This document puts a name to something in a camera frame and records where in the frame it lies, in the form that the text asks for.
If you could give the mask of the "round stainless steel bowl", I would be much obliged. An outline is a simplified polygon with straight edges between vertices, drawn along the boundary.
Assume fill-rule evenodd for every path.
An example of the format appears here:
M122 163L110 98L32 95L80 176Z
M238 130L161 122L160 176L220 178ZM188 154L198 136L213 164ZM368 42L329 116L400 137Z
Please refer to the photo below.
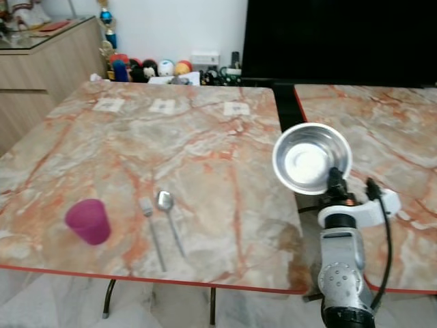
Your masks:
M328 190L333 168L349 178L352 148L346 138L324 123L307 122L284 131L272 148L272 168L281 183L303 195Z

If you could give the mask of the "white paper label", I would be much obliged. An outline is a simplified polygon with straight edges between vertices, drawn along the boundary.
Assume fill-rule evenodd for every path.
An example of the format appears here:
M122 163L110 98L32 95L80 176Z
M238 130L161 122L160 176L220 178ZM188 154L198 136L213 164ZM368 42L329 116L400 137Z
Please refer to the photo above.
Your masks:
M225 101L223 106L224 116L250 115L250 113L250 106L245 102Z

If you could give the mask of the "black television screen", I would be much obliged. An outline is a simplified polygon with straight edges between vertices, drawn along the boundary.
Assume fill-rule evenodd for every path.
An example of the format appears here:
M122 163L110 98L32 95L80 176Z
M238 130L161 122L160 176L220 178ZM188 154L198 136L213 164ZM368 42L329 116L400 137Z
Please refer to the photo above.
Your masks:
M246 79L433 87L433 0L249 0Z

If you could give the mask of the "straight black table leg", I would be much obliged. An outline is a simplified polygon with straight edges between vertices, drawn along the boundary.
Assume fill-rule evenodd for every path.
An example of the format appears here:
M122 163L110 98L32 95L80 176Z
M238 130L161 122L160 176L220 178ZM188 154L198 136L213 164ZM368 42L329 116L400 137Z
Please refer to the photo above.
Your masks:
M216 288L210 288L209 293L209 328L216 327Z

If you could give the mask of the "steel spoon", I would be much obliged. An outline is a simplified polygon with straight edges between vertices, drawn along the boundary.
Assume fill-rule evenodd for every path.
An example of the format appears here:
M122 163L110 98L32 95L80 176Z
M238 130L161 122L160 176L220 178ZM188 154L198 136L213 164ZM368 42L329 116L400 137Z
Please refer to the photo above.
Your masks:
M177 226L175 225L175 222L172 218L171 210L174 206L174 199L172 194L170 194L168 191L159 191L156 195L156 203L157 207L165 213L169 221L169 227L171 227L171 232L173 234L174 241L177 244L179 253L181 254L181 256L183 256L183 258L186 258L183 243L181 243Z

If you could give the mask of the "steel fork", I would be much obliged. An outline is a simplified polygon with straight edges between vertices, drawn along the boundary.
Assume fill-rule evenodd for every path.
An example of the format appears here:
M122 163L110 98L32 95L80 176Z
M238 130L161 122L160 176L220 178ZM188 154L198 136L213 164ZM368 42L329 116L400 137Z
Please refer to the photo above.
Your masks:
M167 268L166 268L166 264L165 264L165 259L163 258L161 247L159 245L154 222L151 219L151 217L154 213L154 209L151 205L151 201L149 199L146 199L146 197L143 197L143 199L139 200L139 205L141 207L141 212L143 212L143 215L147 219L147 224L149 224L150 234L151 234L151 238L152 238L152 244L154 246L159 265L161 266L162 272L166 272Z

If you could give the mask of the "white toy ball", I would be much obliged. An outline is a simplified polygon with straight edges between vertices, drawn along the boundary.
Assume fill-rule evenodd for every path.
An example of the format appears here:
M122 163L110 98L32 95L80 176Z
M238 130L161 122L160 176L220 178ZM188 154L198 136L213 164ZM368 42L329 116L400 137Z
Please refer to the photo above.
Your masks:
M175 64L171 60L164 59L157 65L157 74L160 77L168 77L175 74Z

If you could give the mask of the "black toy figure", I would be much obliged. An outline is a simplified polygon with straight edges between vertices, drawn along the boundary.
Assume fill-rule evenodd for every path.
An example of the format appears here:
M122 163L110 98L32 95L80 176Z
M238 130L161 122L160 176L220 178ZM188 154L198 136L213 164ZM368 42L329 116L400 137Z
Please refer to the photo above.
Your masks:
M157 75L157 62L147 59L140 62L139 59L129 59L129 76L134 83L147 83Z

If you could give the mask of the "blue toy figure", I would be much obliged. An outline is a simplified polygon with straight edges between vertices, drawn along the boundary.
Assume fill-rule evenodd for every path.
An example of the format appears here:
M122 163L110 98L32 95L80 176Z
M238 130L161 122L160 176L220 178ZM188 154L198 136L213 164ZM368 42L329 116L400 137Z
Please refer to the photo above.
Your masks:
M116 59L112 63L113 70L113 81L116 82L125 82L128 83L130 81L128 66L125 61L120 59Z

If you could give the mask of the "pink plastic cup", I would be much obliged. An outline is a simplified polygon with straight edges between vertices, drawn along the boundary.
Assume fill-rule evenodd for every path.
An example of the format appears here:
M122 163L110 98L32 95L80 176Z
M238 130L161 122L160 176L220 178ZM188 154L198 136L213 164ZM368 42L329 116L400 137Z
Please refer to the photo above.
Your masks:
M111 234L105 204L97 199L77 202L65 214L64 221L79 238L90 245L105 243Z

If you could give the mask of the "curved black table leg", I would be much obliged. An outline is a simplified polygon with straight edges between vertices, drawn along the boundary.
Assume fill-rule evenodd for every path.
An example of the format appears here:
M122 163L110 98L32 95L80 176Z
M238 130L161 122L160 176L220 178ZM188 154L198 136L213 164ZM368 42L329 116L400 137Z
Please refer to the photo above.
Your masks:
M102 309L101 309L101 318L102 319L107 319L110 316L111 300L112 300L112 296L113 296L113 288L115 287L116 282L117 281L115 279L112 279L107 284L107 288L106 288L106 292L105 292L105 297L104 297L104 301L103 301Z

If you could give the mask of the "blue and gold trophy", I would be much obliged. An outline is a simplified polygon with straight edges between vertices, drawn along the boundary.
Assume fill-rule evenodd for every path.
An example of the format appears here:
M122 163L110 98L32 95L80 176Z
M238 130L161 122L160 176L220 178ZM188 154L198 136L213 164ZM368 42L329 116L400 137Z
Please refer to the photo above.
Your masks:
M109 11L109 0L96 0L100 6L99 19L103 28L105 40L102 42L100 52L108 62L111 62L112 56L117 51L117 34L115 33L115 18Z

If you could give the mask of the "light wooden cabinet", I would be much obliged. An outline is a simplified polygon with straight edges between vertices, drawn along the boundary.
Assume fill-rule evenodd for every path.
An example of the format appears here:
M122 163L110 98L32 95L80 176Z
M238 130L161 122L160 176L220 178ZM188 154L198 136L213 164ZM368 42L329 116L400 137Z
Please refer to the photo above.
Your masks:
M78 18L50 37L0 38L0 156L92 74L106 77L97 18Z

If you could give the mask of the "red flat item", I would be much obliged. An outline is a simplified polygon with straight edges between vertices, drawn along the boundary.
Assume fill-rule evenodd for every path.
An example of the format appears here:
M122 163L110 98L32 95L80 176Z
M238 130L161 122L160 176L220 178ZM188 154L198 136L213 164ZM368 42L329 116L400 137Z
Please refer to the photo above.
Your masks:
M53 22L53 23L47 24L45 26L42 26L41 28L38 29L38 32L48 33L48 32L57 31L57 30L60 30L64 27L66 27L66 25L69 25L70 23L71 23L70 20L62 20L62 21Z

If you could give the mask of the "white wall socket box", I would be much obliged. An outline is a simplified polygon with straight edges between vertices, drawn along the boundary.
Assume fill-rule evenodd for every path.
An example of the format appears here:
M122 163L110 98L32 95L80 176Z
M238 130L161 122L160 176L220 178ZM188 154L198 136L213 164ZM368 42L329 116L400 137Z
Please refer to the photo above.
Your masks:
M217 66L221 63L221 54L219 52L192 52L190 62L195 66Z

